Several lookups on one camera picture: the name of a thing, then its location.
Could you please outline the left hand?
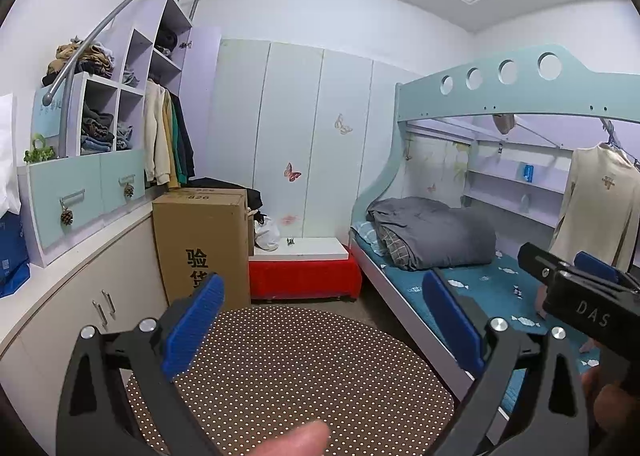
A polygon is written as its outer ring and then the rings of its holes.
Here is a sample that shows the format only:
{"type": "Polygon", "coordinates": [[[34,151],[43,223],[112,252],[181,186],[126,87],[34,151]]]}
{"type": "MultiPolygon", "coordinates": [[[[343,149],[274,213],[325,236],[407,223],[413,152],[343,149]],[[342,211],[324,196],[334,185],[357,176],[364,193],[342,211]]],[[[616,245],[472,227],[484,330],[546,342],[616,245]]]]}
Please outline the left hand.
{"type": "Polygon", "coordinates": [[[320,456],[329,446],[331,431],[321,420],[307,422],[257,445],[250,456],[320,456]]]}

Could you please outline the right hand thumb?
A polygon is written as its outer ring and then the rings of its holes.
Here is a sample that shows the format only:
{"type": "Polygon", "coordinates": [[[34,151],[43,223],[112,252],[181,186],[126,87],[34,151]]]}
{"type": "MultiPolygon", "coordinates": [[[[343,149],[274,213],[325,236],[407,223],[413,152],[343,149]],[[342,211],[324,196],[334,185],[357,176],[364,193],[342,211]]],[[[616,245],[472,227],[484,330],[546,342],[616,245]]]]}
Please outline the right hand thumb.
{"type": "Polygon", "coordinates": [[[582,390],[594,421],[607,434],[622,429],[639,410],[638,398],[618,384],[603,384],[600,366],[591,367],[582,375],[582,390]]]}

